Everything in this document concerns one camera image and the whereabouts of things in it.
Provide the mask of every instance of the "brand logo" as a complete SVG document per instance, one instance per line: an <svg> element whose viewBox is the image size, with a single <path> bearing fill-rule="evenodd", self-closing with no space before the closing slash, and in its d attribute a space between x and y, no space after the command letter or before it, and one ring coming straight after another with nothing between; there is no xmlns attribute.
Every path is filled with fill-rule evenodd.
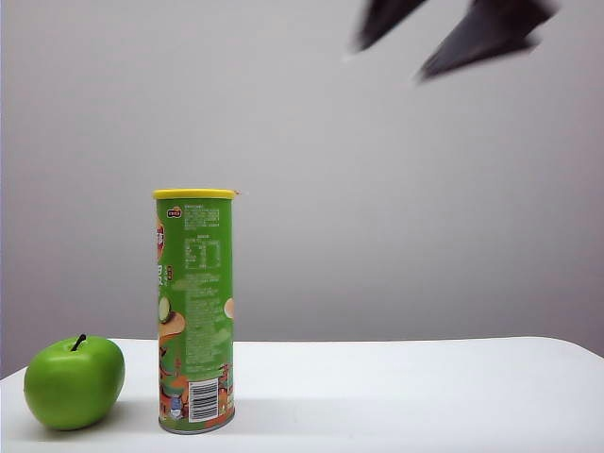
<svg viewBox="0 0 604 453"><path fill-rule="evenodd" d="M168 210L168 218L169 219L177 219L182 215L182 209L180 206L174 206L172 209Z"/></svg>
<svg viewBox="0 0 604 453"><path fill-rule="evenodd" d="M155 229L156 235L157 235L157 240L158 240L158 260L161 258L161 254L163 253L163 240L164 240L164 230L163 230L163 225L161 224L161 222L157 221L156 223L156 229Z"/></svg>

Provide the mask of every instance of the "blurry dark object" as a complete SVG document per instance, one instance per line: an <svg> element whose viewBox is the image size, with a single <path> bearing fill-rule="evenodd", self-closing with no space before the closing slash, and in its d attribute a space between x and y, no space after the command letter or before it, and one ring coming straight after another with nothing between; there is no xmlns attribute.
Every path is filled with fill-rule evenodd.
<svg viewBox="0 0 604 453"><path fill-rule="evenodd" d="M426 0L370 0L356 47L371 47ZM477 61L527 50L537 42L529 34L554 14L538 0L474 0L463 20L421 70L437 76Z"/></svg>

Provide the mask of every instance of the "white backdrop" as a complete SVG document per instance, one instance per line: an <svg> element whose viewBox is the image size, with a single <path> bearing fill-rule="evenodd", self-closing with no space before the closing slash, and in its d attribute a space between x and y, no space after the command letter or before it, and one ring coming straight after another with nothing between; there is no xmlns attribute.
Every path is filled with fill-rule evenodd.
<svg viewBox="0 0 604 453"><path fill-rule="evenodd" d="M604 3L416 87L431 0L341 55L360 1L8 0L4 373L155 336L153 189L235 202L237 338L547 335L604 353Z"/></svg>

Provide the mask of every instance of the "yellow lid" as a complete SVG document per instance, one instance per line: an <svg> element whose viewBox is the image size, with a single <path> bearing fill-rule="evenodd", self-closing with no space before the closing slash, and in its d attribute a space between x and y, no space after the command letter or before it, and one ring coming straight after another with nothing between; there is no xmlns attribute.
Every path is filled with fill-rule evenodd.
<svg viewBox="0 0 604 453"><path fill-rule="evenodd" d="M157 189L153 191L156 200L171 198L226 198L232 200L237 193L230 189Z"/></svg>

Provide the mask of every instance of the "green cylindrical can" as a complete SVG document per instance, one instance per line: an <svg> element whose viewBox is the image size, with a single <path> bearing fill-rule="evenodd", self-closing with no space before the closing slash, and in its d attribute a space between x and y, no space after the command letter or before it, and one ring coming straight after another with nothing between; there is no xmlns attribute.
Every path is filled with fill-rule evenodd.
<svg viewBox="0 0 604 453"><path fill-rule="evenodd" d="M217 429L233 404L231 200L225 189L160 189L159 424Z"/></svg>

